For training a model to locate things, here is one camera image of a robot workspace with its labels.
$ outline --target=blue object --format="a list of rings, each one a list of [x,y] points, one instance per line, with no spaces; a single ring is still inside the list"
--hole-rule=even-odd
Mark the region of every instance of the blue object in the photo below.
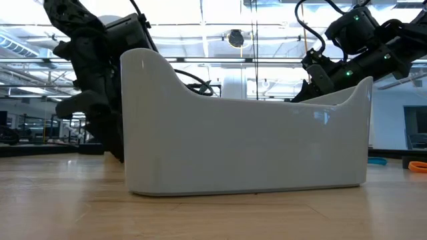
[[[369,157],[368,158],[369,164],[378,164],[378,165],[387,165],[387,159],[384,159],[382,157]]]

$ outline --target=orange object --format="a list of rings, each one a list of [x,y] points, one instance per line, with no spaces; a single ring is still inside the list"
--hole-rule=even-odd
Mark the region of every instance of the orange object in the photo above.
[[[412,161],[409,163],[409,169],[416,173],[427,173],[427,163]]]

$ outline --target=wooden table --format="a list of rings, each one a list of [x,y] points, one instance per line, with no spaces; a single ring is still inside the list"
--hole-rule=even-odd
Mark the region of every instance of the wooden table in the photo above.
[[[151,198],[115,159],[0,159],[0,240],[427,239],[427,175],[370,166],[362,187]]]

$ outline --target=wooden floor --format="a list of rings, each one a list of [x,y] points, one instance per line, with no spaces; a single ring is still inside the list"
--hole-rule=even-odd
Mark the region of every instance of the wooden floor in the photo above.
[[[0,240],[427,239],[427,174],[370,166],[362,187],[150,198],[84,155],[0,158]]]

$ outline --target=ceiling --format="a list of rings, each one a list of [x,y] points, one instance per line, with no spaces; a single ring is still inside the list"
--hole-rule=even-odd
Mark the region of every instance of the ceiling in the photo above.
[[[392,18],[409,22],[415,18],[420,9],[408,7],[409,5],[397,7],[403,1],[372,0],[369,8],[379,24]],[[18,42],[39,57],[49,57],[51,50],[58,44],[52,40],[52,36],[56,40],[64,41],[67,41],[68,37],[51,26],[41,2],[42,0],[13,0],[0,7],[0,37],[3,35]],[[124,17],[135,12],[128,0],[80,0],[80,2],[98,17],[106,15]],[[300,13],[300,17],[322,35],[340,14],[324,1],[308,2],[310,4],[304,5],[304,16]],[[353,5],[352,0],[334,2],[343,11],[349,10]],[[320,47],[320,42],[311,33],[305,33],[305,40],[304,30],[296,22],[294,15],[296,0],[259,0],[257,11],[254,3],[251,11],[250,0],[136,0],[136,3],[150,21],[152,28],[149,31],[164,57],[253,57],[252,23],[256,22],[258,22],[258,57],[301,58],[305,55],[306,46],[308,49]],[[243,49],[233,48],[227,42],[228,33],[232,29],[242,31],[245,38]],[[334,58],[342,57],[341,50],[329,41],[324,54]],[[0,47],[0,57],[22,57],[22,55]],[[66,73],[50,71],[49,76],[48,71],[30,72],[25,70],[25,65],[16,66],[22,67],[20,71],[35,77],[33,84],[71,85],[71,81],[75,79],[72,71]],[[207,75],[209,78],[221,69],[206,65],[199,67],[197,64],[179,67],[185,67],[190,73]],[[280,70],[273,70],[271,67],[261,68],[260,79],[267,79],[266,81],[275,85],[274,89],[270,88],[271,92],[290,91],[291,88],[298,87],[302,79],[307,78],[302,69],[298,71],[294,69],[294,67],[282,67]],[[394,78],[389,77],[379,86],[393,81]],[[410,87],[403,86],[391,89],[411,90]],[[56,89],[54,93],[77,92],[66,88]]]

